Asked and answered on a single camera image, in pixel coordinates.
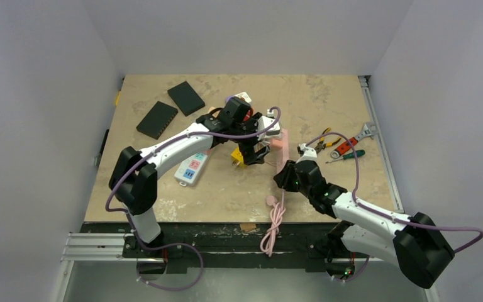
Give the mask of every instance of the marble-patterned tabletop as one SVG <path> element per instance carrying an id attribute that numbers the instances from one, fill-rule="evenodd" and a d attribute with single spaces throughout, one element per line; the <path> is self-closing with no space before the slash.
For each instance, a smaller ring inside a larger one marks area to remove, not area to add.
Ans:
<path id="1" fill-rule="evenodd" d="M 184 116 L 181 112 L 157 141 L 136 131 L 137 124 L 150 108 L 162 101 L 175 106 L 167 90 L 183 81 L 203 98 L 203 109 Z M 122 213 L 108 213 L 104 203 L 109 194 L 108 180 L 121 150 L 136 150 L 155 145 L 187 128 L 211 106 L 222 107 L 225 97 L 246 91 L 256 111 L 271 106 L 282 110 L 281 125 L 288 129 L 291 159 L 297 159 L 298 143 L 317 137 L 332 127 L 348 137 L 356 135 L 370 120 L 365 100 L 355 75 L 127 75 L 114 113 L 110 132 L 99 166 L 95 185 L 84 221 L 126 221 Z M 358 196 L 383 208 L 393 210 L 384 163 L 377 140 L 364 139 L 357 147 L 366 155 L 360 159 Z M 158 198 L 154 205 L 158 221 L 176 222 L 269 222 L 270 206 L 265 197 L 280 197 L 272 177 L 275 167 L 268 164 L 234 168 L 231 152 L 236 148 L 228 142 L 214 148 L 195 187 L 182 187 L 175 180 L 176 165 L 158 180 Z M 330 150 L 318 155 L 318 164 L 328 182 L 353 189 L 353 160 L 330 160 Z M 275 154 L 266 159 L 274 162 Z M 332 218 L 319 214 L 300 193 L 286 193 L 283 222 L 328 222 Z M 120 206 L 114 199 L 112 207 Z"/>

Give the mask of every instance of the white robotic arm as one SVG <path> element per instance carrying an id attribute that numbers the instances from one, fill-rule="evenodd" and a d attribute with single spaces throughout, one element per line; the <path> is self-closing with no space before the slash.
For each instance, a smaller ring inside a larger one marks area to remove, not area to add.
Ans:
<path id="1" fill-rule="evenodd" d="M 314 148 L 300 144 L 298 151 L 301 158 L 286 162 L 274 180 L 286 191 L 303 194 L 316 211 L 342 220 L 345 227 L 338 225 L 329 233 L 332 248 L 337 246 L 390 262 L 418 286 L 432 286 L 455 253 L 439 230 L 405 224 L 434 226 L 430 217 L 395 213 L 360 198 L 355 200 L 351 192 L 328 183 L 321 175 Z"/>
<path id="2" fill-rule="evenodd" d="M 139 151 L 127 147 L 121 152 L 109 187 L 125 205 L 146 245 L 163 245 L 153 204 L 157 198 L 157 181 L 166 171 L 186 158 L 228 140 L 238 144 L 246 165 L 264 163 L 269 146 L 259 150 L 255 150 L 255 146 L 265 136 L 272 137 L 280 132 L 277 123 L 273 126 L 272 119 L 260 113 L 244 121 L 250 105 L 236 97 L 219 110 L 217 117 L 212 113 L 200 116 L 190 127 L 166 142 Z M 297 162 L 288 160 L 274 180 L 281 189 L 303 194 L 316 211 L 342 220 L 328 235 L 329 253 L 338 247 L 380 258 L 399 266 L 403 274 L 418 286 L 429 288 L 454 258 L 454 251 L 439 231 L 413 228 L 395 219 L 434 225 L 430 218 L 421 213 L 410 217 L 361 199 L 354 200 L 352 193 L 345 188 L 327 183 L 319 171 L 313 148 L 302 144 L 299 153 L 301 158 Z M 123 177 L 132 167 L 136 172 Z M 373 210 L 392 219 L 377 215 Z"/>
<path id="3" fill-rule="evenodd" d="M 127 147 L 121 152 L 109 187 L 116 191 L 116 198 L 125 205 L 143 242 L 152 246 L 161 245 L 159 242 L 162 238 L 159 236 L 162 231 L 153 209 L 157 198 L 157 180 L 175 165 L 229 139 L 238 143 L 246 165 L 264 163 L 264 156 L 270 148 L 265 146 L 255 150 L 255 147 L 266 137 L 280 133 L 280 125 L 273 118 L 260 113 L 245 119 L 249 110 L 248 103 L 233 97 L 225 108 L 216 110 L 219 111 L 217 116 L 212 111 L 164 142 L 139 151 Z M 123 175 L 138 162 L 143 163 L 135 169 L 136 173 L 125 179 Z M 116 187 L 121 179 L 124 182 Z"/>

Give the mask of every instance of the wrench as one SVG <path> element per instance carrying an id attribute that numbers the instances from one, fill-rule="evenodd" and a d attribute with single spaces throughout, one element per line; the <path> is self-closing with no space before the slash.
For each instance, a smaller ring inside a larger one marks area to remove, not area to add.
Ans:
<path id="1" fill-rule="evenodd" d="M 364 126 L 362 127 L 362 131 L 359 134 L 349 140 L 351 141 L 351 143 L 353 143 L 353 146 L 356 146 L 356 144 L 365 137 L 371 137 L 371 139 L 374 139 L 373 135 L 375 134 L 379 134 L 377 126 L 372 121 L 369 121 L 364 124 Z M 334 149 L 334 151 L 330 153 L 330 156 L 333 159 L 337 159 L 350 149 L 351 146 L 349 146 L 349 143 L 343 142 L 341 145 L 338 146 L 338 148 Z"/>

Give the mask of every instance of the green handle screwdriver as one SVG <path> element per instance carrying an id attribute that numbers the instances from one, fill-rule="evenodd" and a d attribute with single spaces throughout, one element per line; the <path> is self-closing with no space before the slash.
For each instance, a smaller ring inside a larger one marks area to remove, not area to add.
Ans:
<path id="1" fill-rule="evenodd" d="M 357 150 L 357 156 L 358 157 L 362 157 L 365 155 L 365 151 L 364 150 Z M 329 162 L 325 162 L 326 164 L 329 164 L 331 162 L 335 162 L 337 160 L 345 160 L 345 159 L 354 159 L 355 158 L 355 155 L 353 152 L 349 153 L 349 154 L 345 154 L 343 157 L 340 157 L 339 159 L 335 159 L 335 160 L 331 160 Z"/>

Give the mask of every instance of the yellow plug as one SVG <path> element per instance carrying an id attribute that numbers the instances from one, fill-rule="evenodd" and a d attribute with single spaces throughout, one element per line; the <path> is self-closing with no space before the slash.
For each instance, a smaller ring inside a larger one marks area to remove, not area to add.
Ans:
<path id="1" fill-rule="evenodd" d="M 232 164 L 236 165 L 237 167 L 240 168 L 245 168 L 246 165 L 243 163 L 243 156 L 242 153 L 240 152 L 240 148 L 236 147 L 234 151 L 230 154 L 230 157 L 232 158 Z"/>

